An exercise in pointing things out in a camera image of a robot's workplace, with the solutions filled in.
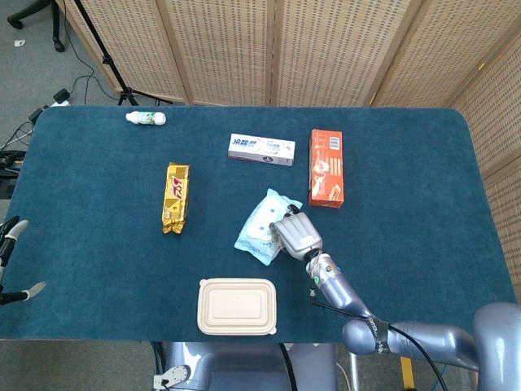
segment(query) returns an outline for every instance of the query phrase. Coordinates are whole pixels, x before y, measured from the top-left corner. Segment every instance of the red snack box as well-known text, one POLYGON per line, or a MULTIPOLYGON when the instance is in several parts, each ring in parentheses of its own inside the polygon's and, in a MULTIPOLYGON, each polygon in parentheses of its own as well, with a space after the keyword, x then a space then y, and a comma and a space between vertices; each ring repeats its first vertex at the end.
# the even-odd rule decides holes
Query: red snack box
POLYGON ((339 208, 344 203, 342 132, 313 129, 309 139, 309 204, 339 208))

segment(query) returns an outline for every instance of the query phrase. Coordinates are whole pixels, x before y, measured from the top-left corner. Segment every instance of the small bottle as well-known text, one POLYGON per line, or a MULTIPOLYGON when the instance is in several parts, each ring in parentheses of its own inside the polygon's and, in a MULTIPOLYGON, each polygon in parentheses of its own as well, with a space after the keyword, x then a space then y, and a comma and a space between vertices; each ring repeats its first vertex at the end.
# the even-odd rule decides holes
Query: small bottle
POLYGON ((166 122, 166 115, 162 112, 128 112, 125 118, 133 124, 164 125, 166 122))

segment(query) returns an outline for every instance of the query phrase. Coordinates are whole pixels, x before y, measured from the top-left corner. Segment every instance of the dark teal tablecloth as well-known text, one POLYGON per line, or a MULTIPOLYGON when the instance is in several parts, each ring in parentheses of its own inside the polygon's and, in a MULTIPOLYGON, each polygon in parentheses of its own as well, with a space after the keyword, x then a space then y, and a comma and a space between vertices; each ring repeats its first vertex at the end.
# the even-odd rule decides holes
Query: dark teal tablecloth
POLYGON ((514 300, 457 112, 170 107, 160 108, 166 125, 146 126, 125 120, 134 109, 51 108, 38 120, 9 210, 30 226, 4 283, 47 287, 0 308, 1 338, 340 341, 345 319, 309 303, 301 263, 281 253, 264 266, 234 248, 268 187, 304 202, 325 250, 383 319, 470 330, 480 306, 514 300), (312 128, 344 132, 341 209, 307 205, 312 128), (295 140, 295 164, 231 160, 230 133, 295 140), (181 235, 161 233, 170 161, 191 165, 181 235), (213 277, 271 280, 277 334, 201 333, 199 281, 213 277))

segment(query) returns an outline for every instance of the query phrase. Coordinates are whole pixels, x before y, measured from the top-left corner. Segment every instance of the white toothpaste box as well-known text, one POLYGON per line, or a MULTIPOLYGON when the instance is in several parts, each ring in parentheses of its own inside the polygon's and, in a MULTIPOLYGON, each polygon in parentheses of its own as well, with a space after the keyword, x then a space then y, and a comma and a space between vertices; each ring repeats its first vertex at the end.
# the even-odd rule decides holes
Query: white toothpaste box
POLYGON ((228 157, 263 161, 273 165, 293 165, 295 142, 232 133, 228 157))

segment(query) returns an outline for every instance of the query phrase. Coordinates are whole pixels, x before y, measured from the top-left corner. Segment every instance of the tripod stand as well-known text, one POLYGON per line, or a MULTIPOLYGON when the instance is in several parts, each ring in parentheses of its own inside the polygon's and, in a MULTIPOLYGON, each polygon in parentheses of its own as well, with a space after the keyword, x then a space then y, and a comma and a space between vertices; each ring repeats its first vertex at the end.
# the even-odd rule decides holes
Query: tripod stand
POLYGON ((86 9, 83 7, 83 4, 81 4, 81 0, 74 0, 74 3, 76 4, 76 7, 78 7, 78 11, 81 13, 81 16, 83 17, 83 20, 85 21, 85 23, 89 27, 90 32, 92 33, 94 39, 96 40, 96 43, 98 43, 99 49, 103 53, 102 63, 108 65, 111 68, 112 73, 114 73, 114 76, 117 79, 117 82, 120 84, 120 87, 121 87, 122 91, 120 92, 120 99, 119 99, 119 101, 117 103, 118 106, 120 106, 126 99, 129 100, 131 105, 139 106, 139 103, 134 98, 134 94, 146 96, 146 97, 151 98, 151 99, 159 100, 160 102, 165 102, 165 103, 172 104, 173 102, 170 101, 170 100, 158 98, 158 97, 156 97, 154 95, 150 95, 150 94, 146 94, 146 93, 141 92, 141 91, 133 90, 132 88, 128 87, 125 84, 125 81, 123 80, 123 77, 121 76, 120 72, 118 71, 117 66, 114 64, 114 60, 112 59, 112 57, 108 53, 107 48, 103 44, 103 41, 102 41, 101 37, 98 34, 98 31, 96 31, 96 28, 94 27, 94 25, 92 23, 92 20, 89 17, 89 14, 87 14, 86 9))

